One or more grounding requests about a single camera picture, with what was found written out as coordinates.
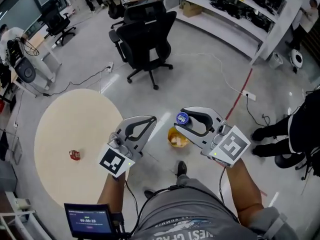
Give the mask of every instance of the red snack package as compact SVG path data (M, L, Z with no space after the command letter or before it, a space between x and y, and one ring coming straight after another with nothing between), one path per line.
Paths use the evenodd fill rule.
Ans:
M69 155L70 155L70 158L73 159L73 160L80 160L80 153L76 150L71 150L69 151Z

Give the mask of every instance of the monitor screen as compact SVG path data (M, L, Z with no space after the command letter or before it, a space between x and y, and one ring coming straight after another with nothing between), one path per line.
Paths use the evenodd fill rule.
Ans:
M111 233L107 213L103 210L68 210L72 231Z

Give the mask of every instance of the cardboard box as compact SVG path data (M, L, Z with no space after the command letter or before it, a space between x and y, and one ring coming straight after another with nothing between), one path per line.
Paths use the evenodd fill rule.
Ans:
M201 6L188 1L182 1L181 7L182 7L183 15L188 18L199 15L202 12Z

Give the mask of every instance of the round table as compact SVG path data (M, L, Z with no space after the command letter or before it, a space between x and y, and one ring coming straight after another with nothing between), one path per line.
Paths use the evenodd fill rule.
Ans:
M97 203L108 175L98 156L122 120L109 99L89 89L69 91L46 109L35 134L34 159L45 190L59 205ZM71 159L71 150L81 159Z

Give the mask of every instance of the window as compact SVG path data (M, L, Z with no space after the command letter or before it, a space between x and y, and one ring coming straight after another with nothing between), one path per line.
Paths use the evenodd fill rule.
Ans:
M41 8L49 0L4 0L0 4L0 26L7 24L9 28L19 27L32 37L44 25L39 21ZM61 2L62 11L66 8L66 0Z

